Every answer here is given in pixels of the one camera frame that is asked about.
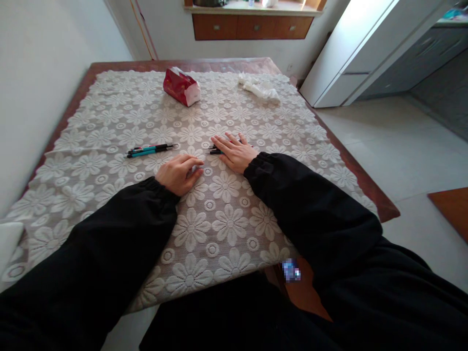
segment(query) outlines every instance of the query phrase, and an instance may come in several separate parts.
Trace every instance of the left hand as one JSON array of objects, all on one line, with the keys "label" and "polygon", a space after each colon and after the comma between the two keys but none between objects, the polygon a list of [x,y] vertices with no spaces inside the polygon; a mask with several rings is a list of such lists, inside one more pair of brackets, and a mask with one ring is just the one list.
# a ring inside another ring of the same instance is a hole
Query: left hand
[{"label": "left hand", "polygon": [[196,156],[177,155],[161,166],[155,178],[170,192],[177,196],[184,196],[194,187],[195,182],[203,174],[203,170],[197,169],[189,176],[187,174],[192,170],[193,166],[203,164],[205,163]]}]

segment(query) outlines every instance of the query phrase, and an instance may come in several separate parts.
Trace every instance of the crumpled white tissue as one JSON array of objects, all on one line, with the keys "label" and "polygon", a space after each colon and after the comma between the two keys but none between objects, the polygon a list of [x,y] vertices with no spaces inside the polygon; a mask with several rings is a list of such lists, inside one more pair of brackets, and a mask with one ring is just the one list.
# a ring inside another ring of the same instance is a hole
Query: crumpled white tissue
[{"label": "crumpled white tissue", "polygon": [[242,86],[243,89],[254,93],[259,98],[281,103],[278,92],[268,82],[259,83],[259,81],[256,80],[255,78],[247,76],[244,73],[240,73],[239,84],[243,85]]}]

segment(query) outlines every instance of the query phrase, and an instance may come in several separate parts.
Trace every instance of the tiled floor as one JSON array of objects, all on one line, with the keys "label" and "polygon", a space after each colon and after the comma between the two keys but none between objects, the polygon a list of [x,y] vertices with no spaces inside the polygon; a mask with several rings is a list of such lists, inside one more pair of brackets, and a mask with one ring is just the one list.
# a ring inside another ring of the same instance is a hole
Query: tiled floor
[{"label": "tiled floor", "polygon": [[[401,211],[384,224],[384,236],[468,292],[468,245],[426,196],[468,186],[468,143],[402,97],[318,112]],[[121,318],[102,349],[137,350],[155,313]]]}]

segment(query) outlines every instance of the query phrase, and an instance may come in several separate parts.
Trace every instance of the white cushion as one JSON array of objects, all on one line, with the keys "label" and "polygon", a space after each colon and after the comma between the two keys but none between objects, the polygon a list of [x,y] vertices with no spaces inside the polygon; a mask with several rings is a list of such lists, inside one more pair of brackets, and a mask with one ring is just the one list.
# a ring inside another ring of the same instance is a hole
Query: white cushion
[{"label": "white cushion", "polygon": [[18,222],[0,224],[0,276],[20,241],[24,225]]}]

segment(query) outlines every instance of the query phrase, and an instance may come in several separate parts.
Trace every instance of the finger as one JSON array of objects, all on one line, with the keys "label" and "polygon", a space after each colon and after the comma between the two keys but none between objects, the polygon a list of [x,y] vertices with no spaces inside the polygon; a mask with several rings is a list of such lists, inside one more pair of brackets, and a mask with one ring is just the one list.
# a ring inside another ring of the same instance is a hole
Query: finger
[{"label": "finger", "polygon": [[177,163],[177,164],[181,164],[181,163],[184,163],[185,161],[187,161],[188,159],[193,158],[193,157],[195,157],[195,156],[188,155],[188,154],[181,154],[181,155],[175,156],[171,161],[173,161],[174,163]]},{"label": "finger", "polygon": [[196,158],[196,157],[192,157],[188,160],[186,160],[184,163],[182,163],[182,167],[184,168],[184,170],[186,170],[187,172],[189,170],[191,170],[193,168],[193,166],[195,165],[204,165],[205,163],[199,159],[199,158]]},{"label": "finger", "polygon": [[231,149],[229,147],[227,147],[226,145],[224,145],[224,143],[222,143],[219,139],[215,138],[214,136],[211,137],[211,141],[213,142],[213,144],[218,148],[220,149],[222,152],[224,152],[225,154],[231,152]]},{"label": "finger", "polygon": [[223,138],[222,136],[214,136],[219,142],[223,143],[224,145],[226,145],[228,148],[232,149],[233,148],[233,144],[228,142],[225,138]]},{"label": "finger", "polygon": [[247,139],[245,138],[245,136],[242,133],[239,133],[239,138],[240,138],[240,142],[242,144],[244,144],[244,145],[248,144]]},{"label": "finger", "polygon": [[234,163],[227,157],[226,155],[220,155],[219,159],[224,162],[225,164],[228,165],[229,168],[233,169],[234,168]]},{"label": "finger", "polygon": [[190,186],[190,189],[194,187],[196,181],[201,177],[203,174],[203,170],[201,168],[197,169],[193,172],[190,177],[187,178],[187,184]]},{"label": "finger", "polygon": [[231,133],[226,132],[226,136],[233,142],[234,145],[239,146],[241,143]]}]

